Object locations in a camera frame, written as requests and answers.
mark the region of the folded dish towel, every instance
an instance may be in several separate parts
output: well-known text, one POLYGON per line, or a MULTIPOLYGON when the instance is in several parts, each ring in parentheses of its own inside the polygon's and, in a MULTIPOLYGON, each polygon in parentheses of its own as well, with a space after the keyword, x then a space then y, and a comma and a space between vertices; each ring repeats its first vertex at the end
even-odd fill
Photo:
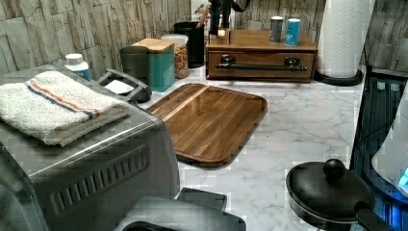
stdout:
POLYGON ((127 103, 97 93, 58 71, 0 86, 0 117, 49 145, 65 146, 128 112, 127 103))

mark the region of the wood plank wall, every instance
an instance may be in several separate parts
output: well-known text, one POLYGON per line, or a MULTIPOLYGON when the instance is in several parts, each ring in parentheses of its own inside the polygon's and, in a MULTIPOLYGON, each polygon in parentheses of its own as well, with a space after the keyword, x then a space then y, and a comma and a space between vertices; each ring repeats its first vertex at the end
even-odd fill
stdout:
MULTIPOLYGON (((241 6, 245 1, 236 0, 241 6)), ((251 0, 247 12, 236 13, 235 28, 269 30, 272 16, 298 17, 301 30, 318 44, 324 5, 325 0, 251 0)), ((375 1, 366 50, 372 66, 408 72, 408 1, 375 1)))
POLYGON ((191 20, 185 0, 0 0, 0 74, 81 53, 95 79, 119 49, 191 20))

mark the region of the white marble countertop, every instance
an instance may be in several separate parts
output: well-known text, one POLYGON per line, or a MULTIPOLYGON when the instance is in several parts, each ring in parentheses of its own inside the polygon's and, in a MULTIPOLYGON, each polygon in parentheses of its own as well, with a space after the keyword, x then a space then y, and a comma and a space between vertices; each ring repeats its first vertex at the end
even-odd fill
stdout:
POLYGON ((200 67, 140 106, 147 108, 187 83, 260 95, 268 112, 230 165, 206 169, 179 162, 181 188, 227 195, 225 212, 243 218, 248 231, 316 230, 292 212, 286 175, 298 164, 330 158, 349 166, 363 84, 207 81, 200 67))

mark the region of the wooden cutting board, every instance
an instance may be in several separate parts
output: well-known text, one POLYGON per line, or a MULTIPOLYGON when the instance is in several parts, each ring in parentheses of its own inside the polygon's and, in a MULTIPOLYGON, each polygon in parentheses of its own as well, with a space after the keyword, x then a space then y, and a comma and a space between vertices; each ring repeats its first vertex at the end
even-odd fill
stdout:
POLYGON ((187 84, 147 111, 165 122, 179 161, 218 167, 231 161, 267 107, 257 95, 187 84))

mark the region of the drawer handle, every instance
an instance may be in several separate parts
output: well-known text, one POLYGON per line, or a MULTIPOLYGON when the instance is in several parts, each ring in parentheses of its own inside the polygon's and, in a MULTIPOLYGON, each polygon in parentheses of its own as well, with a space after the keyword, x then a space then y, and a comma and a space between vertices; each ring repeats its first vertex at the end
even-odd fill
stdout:
POLYGON ((300 59, 286 58, 285 65, 264 65, 264 64, 235 64, 235 57, 223 55, 221 63, 217 64, 218 69, 257 69, 257 70, 307 70, 307 65, 299 65, 300 59))

